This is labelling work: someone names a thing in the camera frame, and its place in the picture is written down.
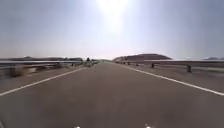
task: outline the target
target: metal guardrail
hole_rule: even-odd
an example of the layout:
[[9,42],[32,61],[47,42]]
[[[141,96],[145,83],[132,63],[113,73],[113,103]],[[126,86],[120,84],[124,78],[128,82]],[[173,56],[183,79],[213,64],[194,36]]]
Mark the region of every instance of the metal guardrail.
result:
[[83,61],[0,61],[0,78],[42,71],[46,68],[59,68],[81,65]]
[[141,61],[116,61],[116,63],[121,64],[135,64],[138,66],[139,64],[151,65],[151,68],[154,68],[156,64],[158,65],[180,65],[186,66],[187,72],[192,72],[192,67],[213,67],[213,68],[224,68],[224,61],[218,60],[141,60]]

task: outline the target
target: white lane line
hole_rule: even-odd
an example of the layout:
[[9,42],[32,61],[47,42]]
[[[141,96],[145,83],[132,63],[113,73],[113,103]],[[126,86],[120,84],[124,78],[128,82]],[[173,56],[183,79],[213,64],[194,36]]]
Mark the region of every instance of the white lane line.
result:
[[0,120],[0,128],[5,128],[1,120]]
[[143,74],[147,74],[147,75],[150,75],[150,76],[154,76],[154,77],[157,77],[157,78],[162,78],[162,79],[165,79],[165,80],[169,80],[169,81],[172,81],[172,82],[183,84],[183,85],[186,85],[186,86],[189,86],[189,87],[192,87],[192,88],[196,88],[196,89],[199,89],[199,90],[202,90],[202,91],[210,92],[210,93],[213,93],[213,94],[216,94],[216,95],[219,95],[219,96],[224,96],[224,93],[222,93],[222,92],[217,92],[217,91],[214,91],[214,90],[211,90],[211,89],[202,88],[202,87],[199,87],[199,86],[196,86],[196,85],[193,85],[193,84],[185,83],[185,82],[182,82],[182,81],[178,81],[178,80],[175,80],[175,79],[171,79],[171,78],[168,78],[168,77],[152,74],[152,73],[149,73],[149,72],[141,71],[141,70],[126,67],[126,66],[121,66],[121,67],[130,69],[130,70],[133,70],[133,71],[136,71],[136,72],[140,72],[140,73],[143,73]]
[[43,82],[46,82],[46,81],[49,81],[49,80],[56,79],[56,78],[58,78],[58,77],[62,77],[62,76],[65,76],[65,75],[68,75],[68,74],[71,74],[71,73],[75,73],[75,72],[81,71],[81,70],[83,70],[83,69],[86,69],[86,68],[80,68],[80,69],[77,69],[77,70],[74,70],[74,71],[66,72],[66,73],[63,73],[63,74],[60,74],[60,75],[57,75],[57,76],[53,76],[53,77],[50,77],[50,78],[47,78],[47,79],[43,79],[43,80],[34,82],[34,83],[32,83],[32,84],[24,85],[24,86],[22,86],[22,87],[15,88],[15,89],[12,89],[12,90],[9,90],[9,91],[0,93],[0,97],[1,97],[1,96],[5,96],[5,95],[10,94],[10,93],[13,93],[13,92],[17,92],[17,91],[19,91],[19,90],[21,90],[21,89],[28,88],[28,87],[30,87],[30,86],[34,86],[34,85],[37,85],[37,84],[40,84],[40,83],[43,83]]

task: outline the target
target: road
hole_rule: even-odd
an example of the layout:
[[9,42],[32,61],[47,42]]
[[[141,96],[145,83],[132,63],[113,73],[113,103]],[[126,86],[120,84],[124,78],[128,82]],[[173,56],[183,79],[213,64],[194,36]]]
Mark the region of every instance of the road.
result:
[[163,71],[162,78],[140,70],[100,63],[17,78],[1,90],[0,120],[5,128],[224,127],[221,81],[213,88],[184,75],[170,78]]

